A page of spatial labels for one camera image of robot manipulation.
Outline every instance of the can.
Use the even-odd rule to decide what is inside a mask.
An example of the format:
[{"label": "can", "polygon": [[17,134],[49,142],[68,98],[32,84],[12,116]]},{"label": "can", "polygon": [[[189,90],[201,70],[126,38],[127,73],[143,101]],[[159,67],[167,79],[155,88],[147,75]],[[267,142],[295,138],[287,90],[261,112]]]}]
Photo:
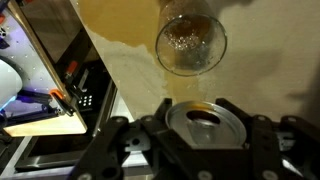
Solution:
[{"label": "can", "polygon": [[166,124],[194,149],[239,148],[247,137],[238,117],[209,102],[172,106],[166,113]]}]

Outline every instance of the blue light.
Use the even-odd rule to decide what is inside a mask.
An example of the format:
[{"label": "blue light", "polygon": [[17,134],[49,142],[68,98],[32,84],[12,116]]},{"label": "blue light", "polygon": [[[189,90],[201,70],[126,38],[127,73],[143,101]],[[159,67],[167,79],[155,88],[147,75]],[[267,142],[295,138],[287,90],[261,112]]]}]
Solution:
[{"label": "blue light", "polygon": [[15,101],[17,96],[13,96],[9,101],[7,101],[1,108],[0,111],[2,111],[3,108],[5,108],[10,102]]}]

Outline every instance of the glass cup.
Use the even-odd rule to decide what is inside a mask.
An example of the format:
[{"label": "glass cup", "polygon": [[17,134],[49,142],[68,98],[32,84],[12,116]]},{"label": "glass cup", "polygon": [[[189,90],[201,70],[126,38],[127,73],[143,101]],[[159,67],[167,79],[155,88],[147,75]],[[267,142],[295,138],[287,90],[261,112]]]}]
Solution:
[{"label": "glass cup", "polygon": [[166,70],[194,76],[221,61],[226,32],[205,0],[160,0],[160,8],[156,54]]}]

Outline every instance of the red object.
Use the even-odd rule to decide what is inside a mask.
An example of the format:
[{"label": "red object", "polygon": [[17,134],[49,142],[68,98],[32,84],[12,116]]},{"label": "red object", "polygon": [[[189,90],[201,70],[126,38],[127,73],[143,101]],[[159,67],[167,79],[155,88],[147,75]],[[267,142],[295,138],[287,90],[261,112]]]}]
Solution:
[{"label": "red object", "polygon": [[76,61],[71,61],[66,74],[72,75],[73,72],[76,70],[77,66],[78,66],[78,63]]},{"label": "red object", "polygon": [[0,24],[2,24],[5,19],[6,17],[3,14],[0,14]]},{"label": "red object", "polygon": [[63,94],[58,89],[51,89],[49,94],[52,96],[52,94],[56,94],[60,99],[64,99]]}]

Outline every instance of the machine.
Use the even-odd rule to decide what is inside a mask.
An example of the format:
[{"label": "machine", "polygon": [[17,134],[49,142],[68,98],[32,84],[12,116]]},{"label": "machine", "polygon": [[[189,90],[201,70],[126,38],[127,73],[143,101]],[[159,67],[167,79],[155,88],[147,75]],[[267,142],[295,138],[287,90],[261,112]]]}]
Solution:
[{"label": "machine", "polygon": [[133,123],[112,117],[83,154],[69,179],[123,179],[121,164],[131,151],[142,151],[154,179],[319,179],[320,131],[296,116],[280,123],[250,116],[226,99],[216,105],[243,123],[240,147],[193,149],[165,119],[172,106],[165,99],[153,116]]},{"label": "machine", "polygon": [[6,62],[0,60],[0,111],[17,97],[22,88],[19,74]]}]

